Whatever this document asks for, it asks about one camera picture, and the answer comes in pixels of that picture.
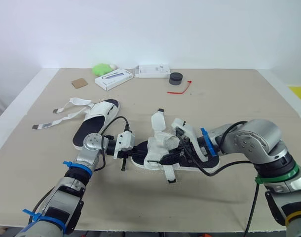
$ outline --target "white wall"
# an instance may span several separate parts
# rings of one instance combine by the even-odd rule
[[[0,99],[41,67],[273,69],[301,84],[301,0],[0,0]]]

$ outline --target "small white box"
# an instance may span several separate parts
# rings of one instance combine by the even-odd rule
[[[135,68],[136,78],[169,78],[168,65],[138,65]]]
[[[96,78],[95,82],[104,90],[108,91],[132,78],[133,75],[130,72],[125,69],[119,68]]]

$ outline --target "white slipper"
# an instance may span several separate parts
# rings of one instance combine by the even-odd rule
[[[86,107],[82,108],[78,112],[68,114],[67,116],[53,122],[33,125],[32,129],[52,127],[64,120],[72,119],[78,115],[85,115],[83,123],[73,138],[73,145],[77,150],[81,150],[83,147],[84,138],[90,133],[99,133],[102,131],[110,123],[110,121],[115,118],[120,109],[119,102],[113,99],[104,100],[100,103],[94,104],[91,102],[91,100],[71,98],[64,107],[54,109],[53,112],[56,114],[61,113],[70,103],[76,106]]]
[[[180,119],[175,119],[173,125],[180,123],[180,121]],[[147,155],[145,157],[133,155],[131,158],[133,164],[149,170],[164,170],[166,179],[169,183],[176,182],[174,170],[200,171],[191,160],[187,160],[186,157],[180,155],[180,153],[176,153],[176,156],[169,158],[173,161],[171,162],[174,163],[173,165],[160,164],[159,161],[161,161],[164,156],[171,155],[171,151],[178,149],[180,140],[171,133],[162,132],[166,128],[162,109],[159,109],[151,117],[151,124],[154,130],[154,137],[150,137],[148,141],[142,142],[135,147],[137,150],[147,152]],[[183,127],[184,129],[187,127],[189,131],[193,131],[188,133],[193,133],[192,136],[187,134],[188,137],[195,137],[196,139],[196,135],[191,126],[187,124]],[[203,153],[206,153],[205,149],[201,149],[198,144],[196,145],[201,150],[202,155],[204,155]],[[205,170],[207,172],[214,172],[218,166],[219,160],[216,160],[216,164],[213,168],[205,168]]]

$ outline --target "black wire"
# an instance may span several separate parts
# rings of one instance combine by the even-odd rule
[[[257,183],[256,184],[256,190],[255,190],[255,196],[254,196],[253,204],[251,206],[251,210],[250,210],[250,214],[249,214],[249,218],[248,218],[248,223],[247,223],[247,226],[246,226],[246,230],[245,230],[245,233],[244,233],[244,237],[247,236],[247,233],[249,231],[249,227],[250,227],[250,224],[251,224],[251,220],[253,218],[253,214],[254,214],[254,210],[255,210],[255,206],[256,206],[256,202],[257,202],[258,192],[259,192],[259,184]]]
[[[228,129],[226,129],[226,131],[223,133],[222,138],[221,138],[221,141],[220,141],[220,143],[219,143],[219,148],[220,148],[221,152],[223,152],[223,151],[222,151],[222,145],[223,145],[223,143],[224,143],[224,140],[225,140],[226,135],[227,135],[233,128],[235,128],[237,125],[245,124],[245,123],[247,123],[247,121],[236,122],[236,123],[232,124]]]
[[[109,122],[109,124],[105,127],[105,129],[102,130],[102,132],[100,133],[100,135],[103,135],[105,133],[105,131],[107,130],[107,128],[114,122],[116,121],[117,119],[124,119],[125,122],[126,122],[126,125],[129,125],[129,122],[128,120],[126,119],[126,117],[124,116],[118,116],[118,117],[115,117],[114,119],[111,120],[111,122]]]
[[[214,171],[213,173],[209,173],[207,171],[205,171],[201,165],[199,164],[199,162],[191,155],[191,152],[189,152],[189,150],[187,149],[186,147],[186,144],[185,142],[183,141],[182,137],[177,134],[177,137],[179,138],[180,142],[181,142],[181,145],[183,147],[183,149],[185,150],[185,152],[187,153],[187,155],[190,157],[190,159],[198,166],[199,170],[201,170],[202,173],[204,173],[205,175],[209,176],[209,177],[212,177],[218,173],[220,173],[222,170],[224,170],[225,168],[229,167],[229,166],[232,166],[232,165],[235,165],[235,164],[251,164],[250,161],[248,160],[240,160],[240,161],[234,161],[234,162],[231,162],[231,163],[228,163],[228,164],[225,164],[224,166],[222,166],[221,168],[219,168],[218,170]]]
[[[51,193],[51,191],[53,190],[53,188],[51,188],[41,199],[40,201],[38,201],[38,203],[36,204],[36,206],[33,208],[32,212],[36,212],[38,207],[41,205],[41,203],[46,199],[46,197]],[[29,217],[29,222],[28,224],[30,224],[32,222],[32,216]]]
[[[105,154],[105,148],[103,146],[104,137],[105,137],[104,135],[101,136],[101,153],[102,153],[103,165],[100,168],[95,169],[94,171],[102,170],[106,166],[106,154]]]
[[[107,128],[114,122],[116,121],[117,119],[124,119],[125,122],[126,122],[126,126],[127,127],[129,125],[129,122],[128,120],[126,119],[126,117],[124,116],[118,116],[118,117],[115,117],[114,119],[112,119],[109,124],[102,130],[102,132],[100,133],[100,135],[102,136],[101,138],[101,153],[102,153],[102,159],[103,159],[103,165],[98,168],[98,169],[95,169],[94,171],[98,171],[98,170],[102,170],[105,166],[106,166],[106,154],[105,154],[105,148],[104,148],[104,144],[103,144],[103,140],[104,140],[104,133],[105,131],[107,130]]]

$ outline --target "green ring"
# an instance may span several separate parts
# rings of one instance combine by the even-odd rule
[[[297,174],[299,171],[299,166],[298,164],[295,163],[295,166],[293,169],[291,169],[288,173],[273,177],[273,178],[262,178],[259,175],[255,178],[255,181],[257,184],[263,184],[263,183],[277,183],[277,182],[283,182],[285,180],[288,180],[292,178],[294,175]]]

